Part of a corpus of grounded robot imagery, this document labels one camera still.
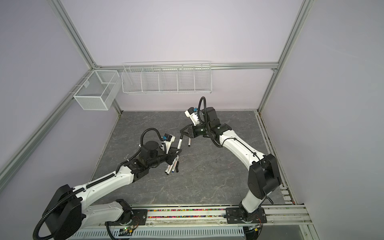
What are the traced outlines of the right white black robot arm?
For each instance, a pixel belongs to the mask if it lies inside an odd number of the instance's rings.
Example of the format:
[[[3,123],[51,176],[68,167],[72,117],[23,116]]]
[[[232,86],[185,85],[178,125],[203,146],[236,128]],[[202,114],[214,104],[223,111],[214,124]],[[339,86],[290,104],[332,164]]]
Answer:
[[[227,124],[221,123],[216,110],[212,107],[199,110],[190,107],[185,115],[192,123],[180,130],[191,139],[203,136],[211,139],[218,148],[226,148],[234,154],[248,169],[248,193],[240,203],[247,214],[258,210],[269,194],[282,184],[278,161],[272,154],[265,155],[256,150]]]

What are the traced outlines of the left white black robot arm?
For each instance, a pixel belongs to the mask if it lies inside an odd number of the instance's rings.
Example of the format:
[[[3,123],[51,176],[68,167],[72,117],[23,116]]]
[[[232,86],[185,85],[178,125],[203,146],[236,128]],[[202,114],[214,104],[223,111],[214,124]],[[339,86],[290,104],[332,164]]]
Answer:
[[[112,224],[138,225],[140,218],[133,214],[132,207],[125,200],[117,199],[103,205],[94,203],[109,193],[138,181],[150,169],[162,163],[171,166],[182,152],[171,144],[169,141],[140,144],[139,150],[120,163],[115,171],[73,188],[69,185],[58,188],[33,231],[33,239],[42,239],[39,233],[43,225],[47,225],[50,231],[44,237],[45,240],[66,240],[78,230],[98,223],[105,223],[108,228]]]

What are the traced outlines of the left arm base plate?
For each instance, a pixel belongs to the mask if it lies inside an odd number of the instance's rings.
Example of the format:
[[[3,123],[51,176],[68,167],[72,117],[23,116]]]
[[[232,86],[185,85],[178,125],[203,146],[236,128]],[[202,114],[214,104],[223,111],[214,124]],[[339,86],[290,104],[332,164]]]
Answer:
[[[147,215],[147,209],[133,209],[130,212],[123,212],[118,220],[108,223],[109,226],[143,226],[146,224]]]

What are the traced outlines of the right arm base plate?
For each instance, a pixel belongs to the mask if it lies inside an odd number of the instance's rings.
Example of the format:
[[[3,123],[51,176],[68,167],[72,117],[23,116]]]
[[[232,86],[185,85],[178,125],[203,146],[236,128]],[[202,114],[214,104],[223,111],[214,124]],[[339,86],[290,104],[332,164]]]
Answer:
[[[224,218],[228,224],[264,224],[267,217],[264,208],[258,208],[252,213],[240,207],[226,208]]]

